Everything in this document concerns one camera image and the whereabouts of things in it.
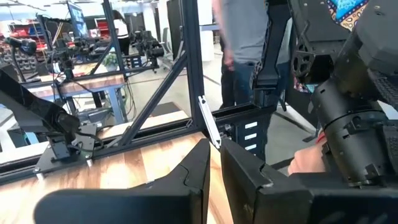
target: floor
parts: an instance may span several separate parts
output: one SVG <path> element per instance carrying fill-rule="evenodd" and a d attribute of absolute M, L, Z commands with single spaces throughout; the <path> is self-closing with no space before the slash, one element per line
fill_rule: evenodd
<path fill-rule="evenodd" d="M 221 100 L 221 51 L 219 46 L 215 46 L 215 58 L 211 62 L 203 62 L 203 74 L 205 84 L 205 96 L 212 111 L 217 110 L 222 103 Z M 146 103 L 154 94 L 156 89 L 163 82 L 168 71 L 162 68 L 158 69 L 156 73 L 152 70 L 134 75 L 129 79 L 131 90 L 134 96 L 134 103 L 136 106 L 136 113 L 131 110 L 127 115 L 129 120 L 134 120 L 138 113 L 142 111 Z M 94 107 L 92 99 L 85 98 L 90 95 L 81 95 L 76 98 L 76 103 L 81 108 Z M 127 97 L 126 110 L 129 111 L 131 107 L 130 98 Z M 165 96 L 161 99 L 159 104 L 173 102 L 180 109 L 184 110 L 190 116 L 190 100 L 188 94 L 188 82 L 186 72 L 183 71 L 176 81 L 169 88 Z M 314 127 L 307 123 L 300 115 L 298 115 L 292 108 L 288 107 L 288 112 L 283 112 L 278 109 L 278 113 L 285 114 L 292 119 L 302 123 L 307 129 L 312 132 Z M 15 124 L 15 119 L 11 118 L 3 126 L 0 127 L 0 142 L 3 151 L 14 150 L 15 147 L 7 138 L 6 130 Z M 312 144 L 305 143 L 302 139 L 311 135 L 308 131 L 304 131 L 294 124 L 278 117 L 273 116 L 271 126 L 269 128 L 269 143 L 266 147 L 267 163 L 273 164 L 293 156 L 294 152 Z"/>

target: metal frame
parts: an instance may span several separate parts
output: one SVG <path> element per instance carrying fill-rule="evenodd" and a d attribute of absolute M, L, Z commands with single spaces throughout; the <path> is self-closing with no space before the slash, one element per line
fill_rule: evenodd
<path fill-rule="evenodd" d="M 179 0 L 180 1 L 180 12 L 182 16 L 183 24 L 183 39 L 184 39 L 184 51 L 181 57 L 176 61 L 165 80 L 162 82 L 160 87 L 156 90 L 150 101 L 145 105 L 144 109 L 140 112 L 135 122 L 127 128 L 122 136 L 115 136 L 109 139 L 104 139 L 105 144 L 109 144 L 113 141 L 119 140 L 118 146 L 108 147 L 97 151 L 93 154 L 91 159 L 101 159 L 104 157 L 112 156 L 122 152 L 134 150 L 140 147 L 148 146 L 154 142 L 167 141 L 173 138 L 178 138 L 188 134 L 202 131 L 205 135 L 207 134 L 205 121 L 201 114 L 199 106 L 199 96 L 205 94 L 204 81 L 203 81 L 203 69 L 201 62 L 201 47 L 200 47 L 200 26 L 198 20 L 198 5 L 197 1 Z M 106 12 L 107 19 L 112 18 L 111 5 L 108 0 L 104 0 L 104 11 Z M 110 32 L 115 36 L 115 30 L 113 23 L 110 27 Z M 119 47 L 115 47 L 116 53 L 121 58 L 121 52 Z M 187 67 L 187 78 L 188 78 L 188 89 L 190 97 L 190 107 L 192 118 L 182 119 L 180 121 L 174 121 L 167 124 L 161 124 L 151 128 L 140 129 L 144 121 L 148 118 L 153 109 L 157 106 L 159 101 L 162 99 L 166 91 L 170 88 L 174 80 L 178 77 L 179 73 L 184 67 Z M 108 76 L 112 73 L 98 74 L 96 77 L 103 75 Z M 233 108 L 227 108 L 213 112 L 215 117 L 216 125 L 221 126 L 223 124 L 233 123 L 235 121 L 241 121 L 255 116 L 260 116 L 264 113 L 272 113 L 274 108 L 257 108 L 251 103 L 247 103 L 241 106 L 235 106 Z M 20 161 L 13 162 L 6 166 L 0 166 L 0 185 L 8 182 L 13 182 L 28 177 L 33 177 L 37 172 L 38 167 L 35 168 L 35 164 L 39 160 L 39 156 L 30 157 Z M 86 160 L 77 160 L 68 164 L 62 164 L 59 167 L 53 167 L 51 171 L 64 169 L 66 167 L 76 166 L 85 163 Z"/>

